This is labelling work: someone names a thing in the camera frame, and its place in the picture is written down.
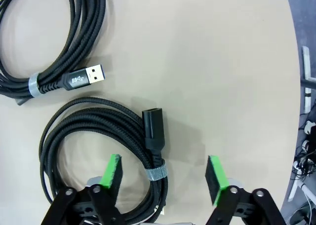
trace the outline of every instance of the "metal usb plug tip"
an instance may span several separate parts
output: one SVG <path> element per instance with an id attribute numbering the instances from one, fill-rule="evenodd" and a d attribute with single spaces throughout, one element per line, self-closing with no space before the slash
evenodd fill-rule
<path id="1" fill-rule="evenodd" d="M 87 72 L 89 83 L 96 83 L 105 79 L 105 75 L 101 65 L 91 66 L 85 69 Z"/>

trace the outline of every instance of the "usb extension cable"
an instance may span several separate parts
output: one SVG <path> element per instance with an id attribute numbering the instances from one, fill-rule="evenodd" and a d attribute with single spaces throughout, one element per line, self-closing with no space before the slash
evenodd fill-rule
<path id="1" fill-rule="evenodd" d="M 11 1 L 0 0 L 0 23 Z M 99 34 L 106 0 L 69 0 L 69 4 L 71 24 L 65 46 L 57 59 L 37 76 L 37 86 L 41 94 L 58 88 L 73 90 L 105 78 L 101 65 L 82 69 L 80 63 L 91 52 Z M 19 100 L 19 105 L 33 98 L 29 90 L 30 78 L 10 75 L 1 60 L 0 71 L 0 94 Z"/>

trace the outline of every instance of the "gray floor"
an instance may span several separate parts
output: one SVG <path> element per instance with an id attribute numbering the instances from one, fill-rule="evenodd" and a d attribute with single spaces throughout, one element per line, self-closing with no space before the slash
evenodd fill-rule
<path id="1" fill-rule="evenodd" d="M 289 0 L 292 11 L 295 33 L 300 60 L 300 73 L 304 76 L 302 46 L 307 46 L 310 49 L 312 76 L 316 77 L 316 0 Z M 312 103 L 315 102 L 316 91 L 312 90 Z M 301 88 L 301 112 L 304 109 L 304 88 Z M 316 108 L 308 115 L 309 119 L 316 120 Z M 300 125 L 304 124 L 305 115 L 300 116 Z M 305 134 L 301 130 L 298 132 L 297 148 L 302 147 L 302 142 L 305 139 Z M 316 194 L 316 174 L 311 175 L 305 180 L 306 185 L 313 193 Z M 281 209 L 282 215 L 287 220 L 293 212 L 307 202 L 306 197 L 301 190 L 297 190 L 292 202 L 287 202 L 287 197 L 292 188 L 293 181 L 289 181 L 288 190 Z"/>

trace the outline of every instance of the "tabletop surface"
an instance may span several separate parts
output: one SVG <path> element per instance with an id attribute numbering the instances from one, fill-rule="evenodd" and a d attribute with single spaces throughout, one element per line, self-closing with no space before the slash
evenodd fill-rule
<path id="1" fill-rule="evenodd" d="M 297 137 L 298 52 L 287 0 L 107 0 L 103 29 L 83 65 L 106 80 L 56 90 L 23 106 L 0 96 L 0 224 L 39 224 L 49 203 L 38 145 L 53 114 L 79 96 L 119 102 L 138 114 L 163 109 L 169 169 L 159 223 L 205 224 L 213 208 L 204 178 L 209 154 L 246 190 L 284 199 Z M 0 30 L 1 58 L 18 77 L 45 69 L 62 49 L 68 0 L 13 0 Z M 118 208 L 127 212 L 149 182 L 137 158 L 96 133 L 68 136 L 59 167 L 77 189 L 122 155 Z M 241 224 L 233 219 L 232 224 Z"/>

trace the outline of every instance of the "black cable on floor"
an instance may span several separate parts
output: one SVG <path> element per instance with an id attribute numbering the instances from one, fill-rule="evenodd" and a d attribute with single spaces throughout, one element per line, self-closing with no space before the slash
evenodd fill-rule
<path id="1" fill-rule="evenodd" d="M 0 0 L 0 23 L 12 0 Z M 65 46 L 57 59 L 38 76 L 39 91 L 45 93 L 60 85 L 62 75 L 78 69 L 79 64 L 90 53 L 99 34 L 105 15 L 106 0 L 69 0 L 70 29 Z M 9 74 L 0 60 L 0 94 L 15 99 L 30 99 L 29 78 L 16 78 Z"/>
<path id="2" fill-rule="evenodd" d="M 93 107 L 79 110 L 67 116 L 52 128 L 52 124 L 65 110 L 81 103 L 100 104 L 111 109 Z M 50 203 L 52 199 L 48 194 L 44 172 L 48 175 L 50 188 L 55 197 L 58 190 L 66 186 L 57 168 L 58 148 L 67 135 L 77 131 L 93 131 L 117 140 L 135 154 L 146 169 L 162 165 L 161 154 L 152 152 L 145 147 L 143 120 L 137 114 L 118 103 L 101 98 L 75 99 L 65 104 L 52 117 L 44 129 L 39 143 L 40 179 L 46 198 Z M 167 191 L 167 177 L 158 181 L 150 181 L 148 193 L 140 205 L 123 214 L 126 224 L 139 223 L 147 218 L 144 221 L 145 223 L 153 223 L 165 205 Z"/>

